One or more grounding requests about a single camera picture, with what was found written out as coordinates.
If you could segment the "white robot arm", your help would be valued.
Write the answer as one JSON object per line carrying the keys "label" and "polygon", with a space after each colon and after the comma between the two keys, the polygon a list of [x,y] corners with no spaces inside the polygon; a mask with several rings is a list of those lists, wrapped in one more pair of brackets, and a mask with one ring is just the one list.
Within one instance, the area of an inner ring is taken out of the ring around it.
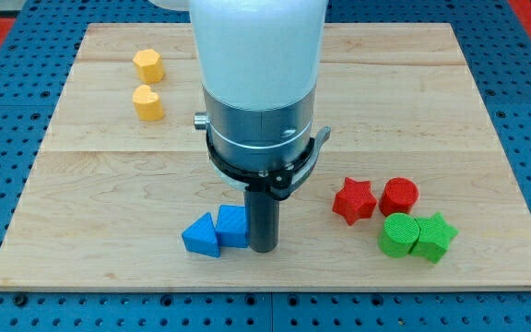
{"label": "white robot arm", "polygon": [[220,172],[287,195],[310,175],[329,131],[311,136],[326,0],[151,0],[190,16]]}

